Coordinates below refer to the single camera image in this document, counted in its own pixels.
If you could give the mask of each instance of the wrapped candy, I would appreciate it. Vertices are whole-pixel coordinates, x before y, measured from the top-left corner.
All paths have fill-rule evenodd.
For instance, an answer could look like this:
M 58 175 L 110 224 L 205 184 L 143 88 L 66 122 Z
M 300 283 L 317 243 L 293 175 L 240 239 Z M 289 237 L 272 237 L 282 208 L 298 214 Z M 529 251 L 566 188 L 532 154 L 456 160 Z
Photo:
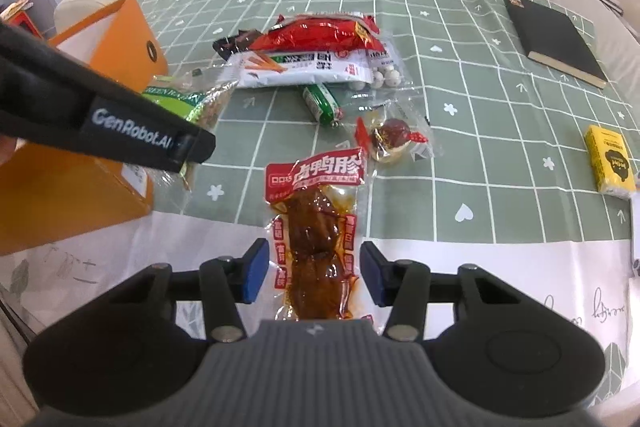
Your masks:
M 370 158 L 394 163 L 406 154 L 413 158 L 433 156 L 431 128 L 411 101 L 386 100 L 364 109 L 356 119 L 355 138 Z

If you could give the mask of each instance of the snack bag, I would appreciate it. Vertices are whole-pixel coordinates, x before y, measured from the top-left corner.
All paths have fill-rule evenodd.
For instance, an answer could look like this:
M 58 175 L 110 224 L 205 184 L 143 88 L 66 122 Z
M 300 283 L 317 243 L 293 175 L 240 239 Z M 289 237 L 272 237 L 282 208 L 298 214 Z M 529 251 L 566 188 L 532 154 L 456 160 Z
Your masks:
M 373 80 L 364 50 L 351 52 L 241 52 L 229 64 L 240 68 L 238 87 L 275 87 Z
M 434 155 L 431 129 L 410 100 L 387 100 L 362 109 L 356 119 L 356 142 L 376 162 L 395 163 L 407 154 L 414 159 Z
M 276 25 L 249 46 L 262 52 L 384 52 L 378 40 L 380 30 L 371 15 L 305 13 L 278 17 Z
M 276 319 L 348 319 L 354 275 L 360 148 L 330 151 L 266 168 L 265 199 L 278 215 L 271 235 L 284 291 Z
M 154 76 L 142 96 L 210 131 L 218 123 L 237 85 L 237 68 L 212 66 L 197 68 L 179 78 Z M 190 190 L 192 175 L 193 166 L 185 163 L 179 176 L 187 190 Z M 171 184 L 173 175 L 162 172 L 155 176 L 155 181 Z
M 628 199 L 636 191 L 622 135 L 590 125 L 584 135 L 591 157 L 591 168 L 600 194 Z

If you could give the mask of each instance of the orange paper bag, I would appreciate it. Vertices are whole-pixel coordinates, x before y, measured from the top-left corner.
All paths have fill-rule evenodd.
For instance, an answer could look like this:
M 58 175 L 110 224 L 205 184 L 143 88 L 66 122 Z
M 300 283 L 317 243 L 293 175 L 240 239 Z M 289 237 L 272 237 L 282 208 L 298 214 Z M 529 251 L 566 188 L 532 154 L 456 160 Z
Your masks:
M 137 0 L 119 0 L 50 44 L 141 92 L 166 74 Z M 27 143 L 0 166 L 0 255 L 145 216 L 152 182 L 135 166 Z

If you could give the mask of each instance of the marinated duck gizzard package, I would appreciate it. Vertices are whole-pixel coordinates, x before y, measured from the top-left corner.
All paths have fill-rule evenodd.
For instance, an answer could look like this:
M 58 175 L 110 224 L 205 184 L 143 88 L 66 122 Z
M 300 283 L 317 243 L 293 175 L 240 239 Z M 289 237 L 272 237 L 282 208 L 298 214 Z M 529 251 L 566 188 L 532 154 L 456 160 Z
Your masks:
M 361 148 L 267 166 L 265 199 L 277 213 L 270 223 L 276 319 L 353 317 L 357 201 L 365 172 Z

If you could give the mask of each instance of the white heart pattern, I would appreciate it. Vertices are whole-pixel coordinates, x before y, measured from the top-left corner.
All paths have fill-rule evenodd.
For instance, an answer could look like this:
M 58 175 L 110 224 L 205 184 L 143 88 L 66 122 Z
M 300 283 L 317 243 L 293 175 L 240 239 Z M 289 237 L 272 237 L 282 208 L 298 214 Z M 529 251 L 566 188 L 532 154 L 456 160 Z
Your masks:
M 460 205 L 460 208 L 456 212 L 456 221 L 462 223 L 465 219 L 472 220 L 474 218 L 473 211 L 466 206 L 465 203 Z

